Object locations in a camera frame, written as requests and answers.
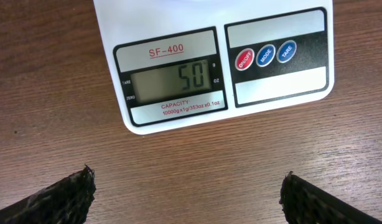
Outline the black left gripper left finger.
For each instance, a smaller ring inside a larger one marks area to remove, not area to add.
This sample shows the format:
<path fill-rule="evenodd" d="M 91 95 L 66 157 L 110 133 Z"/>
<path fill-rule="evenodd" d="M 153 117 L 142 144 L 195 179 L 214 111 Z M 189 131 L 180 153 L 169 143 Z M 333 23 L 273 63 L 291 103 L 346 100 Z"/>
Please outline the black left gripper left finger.
<path fill-rule="evenodd" d="M 88 166 L 22 200 L 0 209 L 0 223 L 83 224 L 96 191 Z"/>

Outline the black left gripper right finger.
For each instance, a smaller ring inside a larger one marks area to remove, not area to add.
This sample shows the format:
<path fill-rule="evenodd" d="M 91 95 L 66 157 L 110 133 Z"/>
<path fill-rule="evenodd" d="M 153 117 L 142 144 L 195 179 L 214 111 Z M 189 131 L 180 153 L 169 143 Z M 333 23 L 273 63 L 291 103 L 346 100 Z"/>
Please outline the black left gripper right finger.
<path fill-rule="evenodd" d="M 282 181 L 280 194 L 279 204 L 289 224 L 382 224 L 292 171 Z"/>

